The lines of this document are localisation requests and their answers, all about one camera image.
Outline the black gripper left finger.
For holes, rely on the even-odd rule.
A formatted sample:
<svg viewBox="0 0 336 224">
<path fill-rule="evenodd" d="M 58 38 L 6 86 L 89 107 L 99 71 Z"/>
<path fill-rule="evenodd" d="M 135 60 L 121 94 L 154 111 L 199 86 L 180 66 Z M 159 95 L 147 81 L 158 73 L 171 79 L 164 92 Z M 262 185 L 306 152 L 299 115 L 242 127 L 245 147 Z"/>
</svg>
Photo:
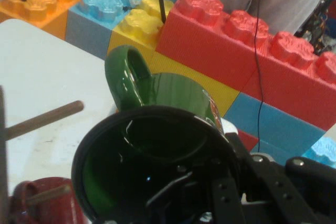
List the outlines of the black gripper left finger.
<svg viewBox="0 0 336 224">
<path fill-rule="evenodd" d="M 148 223 L 244 223 L 235 180 L 192 172 L 163 186 L 146 202 Z"/>
</svg>

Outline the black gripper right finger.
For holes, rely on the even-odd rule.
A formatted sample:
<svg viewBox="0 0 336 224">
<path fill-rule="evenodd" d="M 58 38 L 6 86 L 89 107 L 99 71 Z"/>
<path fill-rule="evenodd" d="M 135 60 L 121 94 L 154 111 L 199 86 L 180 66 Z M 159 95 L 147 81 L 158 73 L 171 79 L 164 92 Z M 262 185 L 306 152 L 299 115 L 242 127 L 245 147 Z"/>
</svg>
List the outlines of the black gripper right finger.
<svg viewBox="0 0 336 224">
<path fill-rule="evenodd" d="M 239 189 L 251 201 L 269 201 L 280 223 L 335 223 L 335 169 L 305 157 L 279 165 L 257 161 L 236 133 L 225 135 L 239 162 Z"/>
</svg>

